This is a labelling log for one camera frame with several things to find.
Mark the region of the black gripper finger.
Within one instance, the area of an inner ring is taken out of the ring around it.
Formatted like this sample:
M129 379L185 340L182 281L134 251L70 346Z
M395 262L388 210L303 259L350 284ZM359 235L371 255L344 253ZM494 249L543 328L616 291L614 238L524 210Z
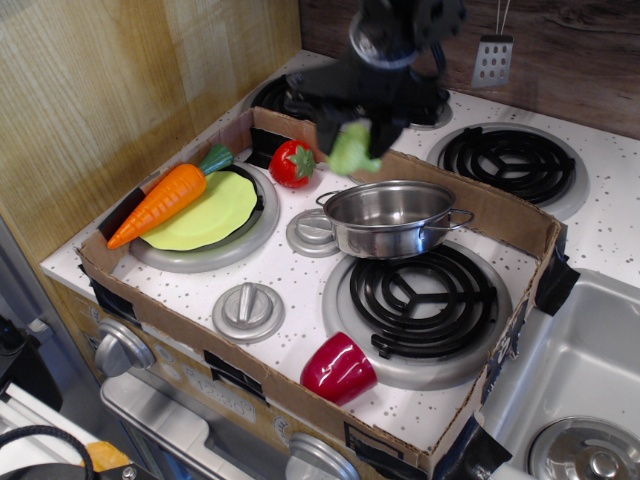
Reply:
M363 107L318 107L314 113L316 124L317 144L321 152L329 155L343 124L364 118L366 110Z
M369 156L381 158L408 125L406 112L376 112L370 116Z

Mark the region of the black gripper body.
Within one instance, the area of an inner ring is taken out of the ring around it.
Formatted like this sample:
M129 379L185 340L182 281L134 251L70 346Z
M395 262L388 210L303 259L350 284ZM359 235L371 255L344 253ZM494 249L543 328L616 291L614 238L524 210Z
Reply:
M364 118L376 112L406 112L414 107L435 107L450 98L435 76L425 76L409 66L378 68L348 52L321 66L306 67L286 75L290 88L318 107L363 107Z

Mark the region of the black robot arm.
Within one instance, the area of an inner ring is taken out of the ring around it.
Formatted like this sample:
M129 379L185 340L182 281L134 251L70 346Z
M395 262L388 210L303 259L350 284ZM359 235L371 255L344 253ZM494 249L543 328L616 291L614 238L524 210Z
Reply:
M439 121L449 94L438 75L422 75L412 65L429 51L438 73L444 72L441 42L457 34L465 18L460 1L364 1L339 59L287 75L285 105L315 123L325 154L343 125L367 119L368 152L378 158L410 125Z

